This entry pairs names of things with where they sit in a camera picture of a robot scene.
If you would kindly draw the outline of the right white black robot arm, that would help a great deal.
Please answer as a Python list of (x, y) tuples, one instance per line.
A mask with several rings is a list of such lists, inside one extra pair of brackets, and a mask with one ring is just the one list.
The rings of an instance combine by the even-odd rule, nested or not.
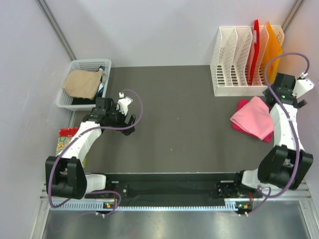
[(306, 153), (298, 135), (297, 112), (306, 105), (298, 98), (314, 88), (314, 83), (305, 76), (296, 79), (292, 75), (279, 73), (270, 89), (263, 94), (270, 108), (274, 123), (274, 147), (255, 170), (245, 170), (237, 174), (232, 186), (238, 197), (261, 187), (289, 189), (299, 187), (314, 158)]

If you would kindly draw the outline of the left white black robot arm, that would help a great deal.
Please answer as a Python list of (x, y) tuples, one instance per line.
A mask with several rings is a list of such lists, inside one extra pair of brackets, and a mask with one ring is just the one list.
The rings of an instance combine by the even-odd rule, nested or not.
[(127, 114), (132, 103), (129, 97), (117, 102), (111, 98), (97, 98), (91, 112), (84, 116), (79, 129), (67, 146), (45, 162), (47, 193), (54, 197), (82, 199), (96, 191), (101, 197), (109, 197), (113, 185), (103, 174), (85, 174), (84, 161), (93, 143), (106, 129), (120, 131), (124, 135), (134, 132), (136, 116)]

